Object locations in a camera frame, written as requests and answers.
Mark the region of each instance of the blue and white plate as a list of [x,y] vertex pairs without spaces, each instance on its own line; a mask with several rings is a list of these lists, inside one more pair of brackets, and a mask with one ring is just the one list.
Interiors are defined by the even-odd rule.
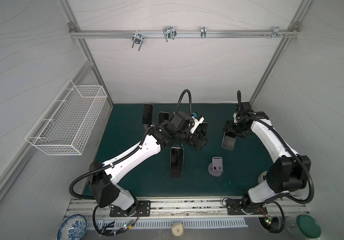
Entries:
[[87,230],[87,221],[80,214],[67,218],[59,228],[57,240],[80,240]]

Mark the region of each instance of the green lid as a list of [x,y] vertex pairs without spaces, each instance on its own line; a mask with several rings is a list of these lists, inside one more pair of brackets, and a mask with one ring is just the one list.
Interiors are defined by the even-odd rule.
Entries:
[[321,235],[320,225],[309,215],[298,215],[296,223],[300,231],[308,238],[318,238]]

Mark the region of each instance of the round container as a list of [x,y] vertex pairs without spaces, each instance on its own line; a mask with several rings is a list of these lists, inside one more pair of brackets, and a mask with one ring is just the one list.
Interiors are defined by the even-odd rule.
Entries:
[[172,225],[171,232],[175,237],[182,237],[184,234],[184,226],[179,222],[175,222]]
[[306,214],[286,217],[285,227],[297,239],[318,238],[321,235],[321,228],[318,222]]

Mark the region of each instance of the white wire basket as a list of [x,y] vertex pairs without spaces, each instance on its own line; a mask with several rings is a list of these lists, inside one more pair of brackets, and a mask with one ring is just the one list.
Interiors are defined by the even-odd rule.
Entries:
[[81,155],[106,99],[102,86],[69,80],[25,140],[47,155]]

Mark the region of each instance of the black mounting plate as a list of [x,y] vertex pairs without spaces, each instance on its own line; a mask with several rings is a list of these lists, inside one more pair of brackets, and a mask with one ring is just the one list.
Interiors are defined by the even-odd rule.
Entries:
[[[150,201],[139,201],[138,207],[140,209],[140,216],[141,217],[149,217]],[[139,212],[136,209],[135,213],[129,217],[137,217],[138,215],[139,215]],[[109,216],[110,217],[126,217],[126,215],[124,215],[124,210],[122,210],[118,206],[113,206],[113,208],[111,208]]]
[[[226,199],[225,205],[227,206],[227,214],[228,215],[246,215],[240,206],[241,199]],[[261,215],[263,214],[258,208],[263,210],[266,214],[268,213],[265,204],[262,203],[254,209],[251,215]]]

